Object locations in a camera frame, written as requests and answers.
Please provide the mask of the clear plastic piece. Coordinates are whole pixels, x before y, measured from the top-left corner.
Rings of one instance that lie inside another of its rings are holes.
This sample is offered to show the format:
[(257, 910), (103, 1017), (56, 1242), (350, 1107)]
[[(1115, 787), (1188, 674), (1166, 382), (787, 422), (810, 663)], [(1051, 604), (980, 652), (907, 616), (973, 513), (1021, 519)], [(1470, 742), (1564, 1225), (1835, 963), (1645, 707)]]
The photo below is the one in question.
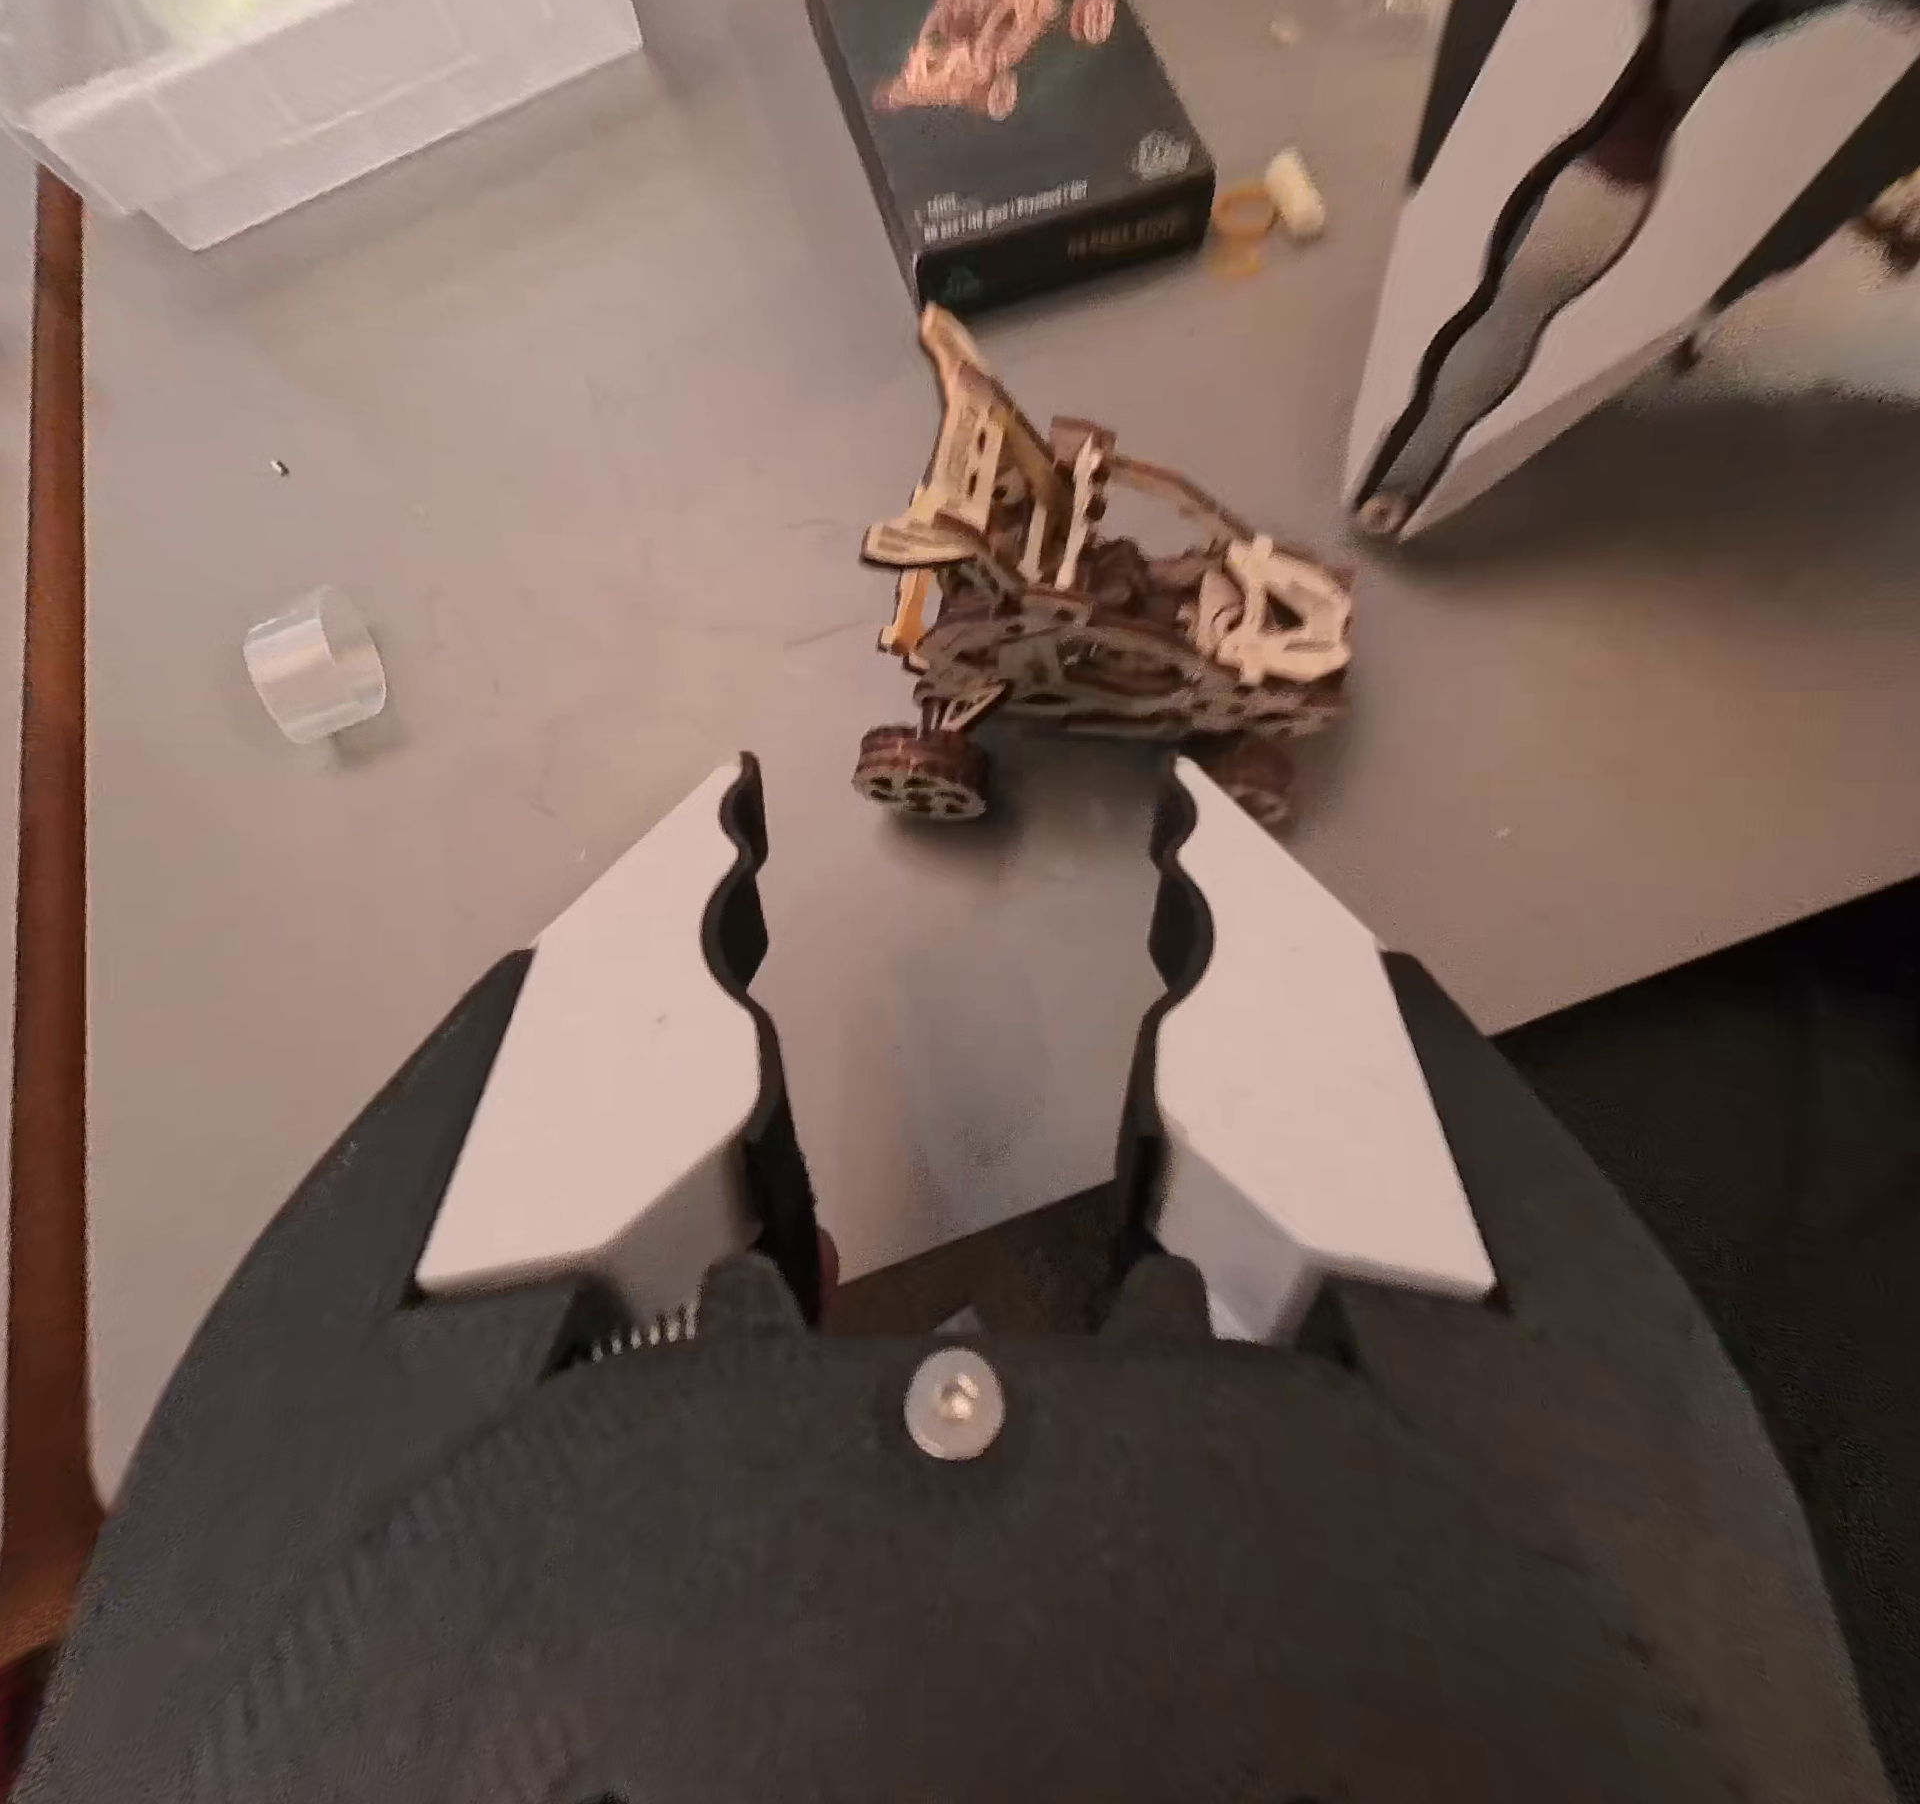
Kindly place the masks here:
[(290, 748), (350, 738), (390, 711), (390, 669), (364, 611), (325, 584), (244, 638), (245, 682)]

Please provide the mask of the wooden buggy model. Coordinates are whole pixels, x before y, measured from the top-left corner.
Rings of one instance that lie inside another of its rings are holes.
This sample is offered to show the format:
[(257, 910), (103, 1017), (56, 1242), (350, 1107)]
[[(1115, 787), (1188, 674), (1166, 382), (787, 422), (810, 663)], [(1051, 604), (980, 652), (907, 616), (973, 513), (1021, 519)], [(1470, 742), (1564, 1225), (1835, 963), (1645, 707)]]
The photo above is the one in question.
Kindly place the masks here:
[(878, 652), (917, 720), (872, 727), (852, 789), (922, 822), (987, 813), (984, 720), (1168, 742), (1281, 834), (1292, 742), (1344, 707), (1357, 573), (1258, 536), (1088, 417), (1036, 429), (950, 308), (922, 308), (943, 422), (863, 566), (898, 579)]

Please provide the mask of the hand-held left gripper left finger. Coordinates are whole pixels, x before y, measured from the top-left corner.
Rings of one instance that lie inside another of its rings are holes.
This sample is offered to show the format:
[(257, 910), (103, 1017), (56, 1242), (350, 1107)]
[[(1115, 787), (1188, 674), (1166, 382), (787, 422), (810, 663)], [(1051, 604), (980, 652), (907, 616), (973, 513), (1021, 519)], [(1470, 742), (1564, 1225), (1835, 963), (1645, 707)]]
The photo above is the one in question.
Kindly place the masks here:
[(750, 995), (759, 869), (759, 766), (743, 753), (536, 939), (422, 1296), (588, 1281), (666, 1323), (718, 1262), (759, 1251), (818, 1319), (818, 1194)]

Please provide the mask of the clear plastic storage box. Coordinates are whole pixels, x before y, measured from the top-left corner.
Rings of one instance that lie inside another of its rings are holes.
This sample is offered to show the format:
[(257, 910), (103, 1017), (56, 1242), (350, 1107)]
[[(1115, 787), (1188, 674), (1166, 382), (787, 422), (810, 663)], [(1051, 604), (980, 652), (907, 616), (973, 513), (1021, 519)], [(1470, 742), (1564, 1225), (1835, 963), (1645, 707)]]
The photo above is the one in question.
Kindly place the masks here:
[(629, 54), (636, 0), (0, 0), (7, 136), (189, 250)]

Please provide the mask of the black model kit box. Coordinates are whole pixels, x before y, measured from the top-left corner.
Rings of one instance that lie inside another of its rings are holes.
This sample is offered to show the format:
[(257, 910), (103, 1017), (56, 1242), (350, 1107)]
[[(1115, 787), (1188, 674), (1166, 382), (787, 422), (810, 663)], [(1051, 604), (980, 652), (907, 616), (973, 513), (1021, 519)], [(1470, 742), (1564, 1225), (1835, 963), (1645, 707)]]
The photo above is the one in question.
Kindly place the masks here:
[(1128, 0), (807, 0), (913, 308), (980, 318), (1194, 250), (1205, 150)]

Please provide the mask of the person's black clothing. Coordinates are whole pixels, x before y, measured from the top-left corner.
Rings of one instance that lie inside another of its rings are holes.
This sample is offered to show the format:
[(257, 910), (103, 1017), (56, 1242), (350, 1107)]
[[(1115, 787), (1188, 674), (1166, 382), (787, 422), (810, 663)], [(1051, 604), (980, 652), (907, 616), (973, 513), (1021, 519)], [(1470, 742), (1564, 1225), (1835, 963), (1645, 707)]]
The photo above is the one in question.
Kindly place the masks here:
[(1890, 1790), (1920, 1793), (1920, 892), (1497, 1036), (1695, 1285), (1802, 1503)]

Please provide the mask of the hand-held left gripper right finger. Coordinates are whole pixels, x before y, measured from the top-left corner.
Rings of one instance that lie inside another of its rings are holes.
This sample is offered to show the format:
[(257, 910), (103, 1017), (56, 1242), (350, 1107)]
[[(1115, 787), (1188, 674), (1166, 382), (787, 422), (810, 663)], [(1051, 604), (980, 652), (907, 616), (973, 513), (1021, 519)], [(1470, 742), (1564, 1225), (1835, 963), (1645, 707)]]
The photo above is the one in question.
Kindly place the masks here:
[(1385, 950), (1237, 794), (1168, 760), (1120, 1251), (1176, 1253), (1220, 1342), (1294, 1342), (1331, 1281), (1475, 1306), (1497, 1266)]

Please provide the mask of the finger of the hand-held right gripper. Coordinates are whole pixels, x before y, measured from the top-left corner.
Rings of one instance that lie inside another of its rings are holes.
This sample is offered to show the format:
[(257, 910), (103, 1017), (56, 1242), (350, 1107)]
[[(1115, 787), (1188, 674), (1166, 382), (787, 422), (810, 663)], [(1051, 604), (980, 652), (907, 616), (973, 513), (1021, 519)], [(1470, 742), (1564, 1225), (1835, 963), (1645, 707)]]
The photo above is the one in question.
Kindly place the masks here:
[(1627, 318), (1566, 299), (1508, 348), (1497, 395), (1469, 412), (1422, 480), (1407, 441), (1435, 409), (1459, 343), (1489, 323), (1533, 207), (1603, 136), (1639, 80), (1655, 0), (1514, 0), (1470, 89), (1407, 193), (1344, 437), (1353, 519), (1452, 519), (1585, 417), (1659, 354), (1659, 327), (1603, 369)]
[(1850, 136), (1917, 71), (1917, 42), (1917, 14), (1869, 14), (1865, 0), (1850, 0), (1745, 43), (1686, 110), (1662, 193), (1627, 193), (1627, 221), (1609, 249), (1595, 249), (1585, 274), (1570, 274), (1579, 250), (1566, 241), (1545, 250), (1543, 274), (1523, 263), (1564, 170), (1514, 250), (1523, 274), (1508, 268), (1497, 308), (1447, 362), (1435, 409), (1395, 474), (1422, 480), (1432, 470), (1452, 429), (1497, 395), (1508, 348), (1539, 338), (1543, 318), (1566, 299), (1627, 318), (1619, 343), (1583, 354), (1595, 369), (1647, 327), (1659, 327), (1659, 354), (1639, 376), (1673, 354), (1734, 293), (1734, 274), (1772, 234), (1788, 234), (1788, 207), (1807, 202), (1812, 178), (1837, 170)]

